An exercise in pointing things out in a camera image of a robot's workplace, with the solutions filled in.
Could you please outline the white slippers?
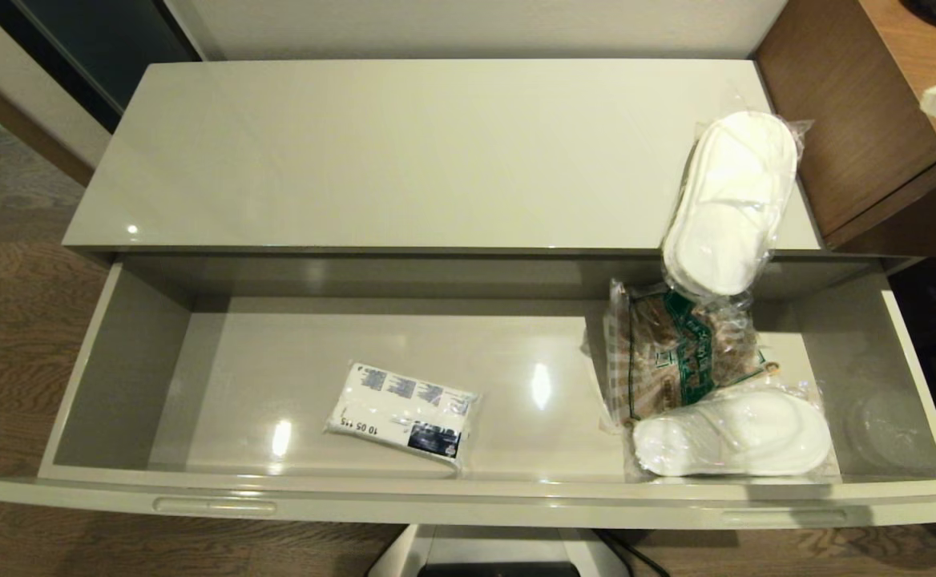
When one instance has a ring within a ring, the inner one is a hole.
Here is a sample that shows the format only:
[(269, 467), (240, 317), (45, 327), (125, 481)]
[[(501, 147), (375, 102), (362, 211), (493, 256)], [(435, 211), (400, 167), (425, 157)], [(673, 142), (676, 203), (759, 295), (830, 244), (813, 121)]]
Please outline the white slippers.
[(743, 110), (702, 129), (660, 246), (674, 292), (709, 303), (753, 288), (773, 258), (812, 127), (809, 119)]
[(724, 390), (633, 424), (637, 464), (658, 476), (795, 476), (829, 457), (828, 422), (782, 389)]

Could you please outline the white tissue pack blue print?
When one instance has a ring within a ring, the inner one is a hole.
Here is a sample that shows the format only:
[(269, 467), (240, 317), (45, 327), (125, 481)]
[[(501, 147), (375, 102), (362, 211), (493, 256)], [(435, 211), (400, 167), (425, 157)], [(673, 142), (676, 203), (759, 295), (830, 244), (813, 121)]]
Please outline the white tissue pack blue print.
[(355, 362), (325, 432), (405, 450), (460, 471), (481, 401), (476, 392)]

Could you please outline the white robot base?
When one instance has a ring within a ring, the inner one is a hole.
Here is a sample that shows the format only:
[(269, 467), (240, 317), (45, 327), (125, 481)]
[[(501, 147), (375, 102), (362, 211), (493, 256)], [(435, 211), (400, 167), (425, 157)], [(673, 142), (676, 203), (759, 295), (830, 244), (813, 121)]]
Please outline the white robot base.
[(592, 530), (413, 523), (365, 577), (633, 577)]

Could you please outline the open grey drawer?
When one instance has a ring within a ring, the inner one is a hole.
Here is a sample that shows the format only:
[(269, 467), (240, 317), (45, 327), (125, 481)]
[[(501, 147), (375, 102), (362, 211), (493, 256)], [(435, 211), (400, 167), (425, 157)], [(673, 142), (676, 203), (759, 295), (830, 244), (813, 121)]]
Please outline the open grey drawer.
[[(817, 385), (822, 474), (649, 478), (601, 394), (643, 256), (123, 256), (33, 478), (0, 501), (267, 521), (739, 530), (936, 523), (936, 409), (871, 260), (783, 258), (766, 355)], [(356, 361), (480, 394), (461, 471), (327, 434)]]

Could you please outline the brown wooden desk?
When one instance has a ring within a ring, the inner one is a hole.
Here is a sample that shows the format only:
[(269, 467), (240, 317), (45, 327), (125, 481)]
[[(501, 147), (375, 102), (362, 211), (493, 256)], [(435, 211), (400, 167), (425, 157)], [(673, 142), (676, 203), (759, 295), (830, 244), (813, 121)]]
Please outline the brown wooden desk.
[(823, 244), (936, 258), (936, 22), (911, 0), (788, 0), (755, 63), (777, 112), (813, 122), (799, 176)]

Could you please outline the green brown snack bag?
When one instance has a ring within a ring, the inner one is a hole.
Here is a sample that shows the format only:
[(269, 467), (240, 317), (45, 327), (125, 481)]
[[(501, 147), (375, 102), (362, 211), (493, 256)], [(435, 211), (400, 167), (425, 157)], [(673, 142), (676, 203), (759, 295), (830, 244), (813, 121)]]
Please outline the green brown snack bag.
[(751, 304), (611, 279), (600, 334), (603, 426), (621, 430), (766, 372)]

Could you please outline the white slippers in flat bag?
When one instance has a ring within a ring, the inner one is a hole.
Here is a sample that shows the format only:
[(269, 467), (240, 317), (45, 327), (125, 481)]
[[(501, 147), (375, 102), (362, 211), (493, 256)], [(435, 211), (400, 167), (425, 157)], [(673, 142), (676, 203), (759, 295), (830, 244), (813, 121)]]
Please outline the white slippers in flat bag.
[(633, 424), (637, 464), (658, 476), (795, 476), (829, 457), (828, 422), (782, 389), (724, 390)]

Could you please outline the glossy grey cabinet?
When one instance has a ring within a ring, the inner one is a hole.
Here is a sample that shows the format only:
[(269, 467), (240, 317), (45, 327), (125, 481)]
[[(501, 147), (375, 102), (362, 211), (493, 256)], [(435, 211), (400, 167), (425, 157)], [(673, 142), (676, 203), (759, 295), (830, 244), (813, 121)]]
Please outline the glossy grey cabinet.
[(63, 244), (656, 281), (689, 152), (738, 111), (776, 112), (750, 61), (160, 63)]

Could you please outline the dark glass door panel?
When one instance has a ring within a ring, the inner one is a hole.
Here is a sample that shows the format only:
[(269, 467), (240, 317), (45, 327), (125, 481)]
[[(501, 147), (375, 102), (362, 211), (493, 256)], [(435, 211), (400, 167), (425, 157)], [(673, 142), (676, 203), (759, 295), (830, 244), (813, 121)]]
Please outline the dark glass door panel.
[(202, 61), (167, 0), (0, 0), (0, 28), (109, 132), (150, 65)]

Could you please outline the brown wooden baseboard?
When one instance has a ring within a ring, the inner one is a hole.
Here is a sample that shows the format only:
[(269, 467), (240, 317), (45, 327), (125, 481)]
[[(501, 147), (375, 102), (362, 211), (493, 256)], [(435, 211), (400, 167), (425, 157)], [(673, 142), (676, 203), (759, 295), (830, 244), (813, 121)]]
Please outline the brown wooden baseboard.
[(95, 169), (90, 164), (48, 134), (46, 128), (3, 94), (0, 94), (0, 125), (79, 185), (86, 187), (93, 179)]

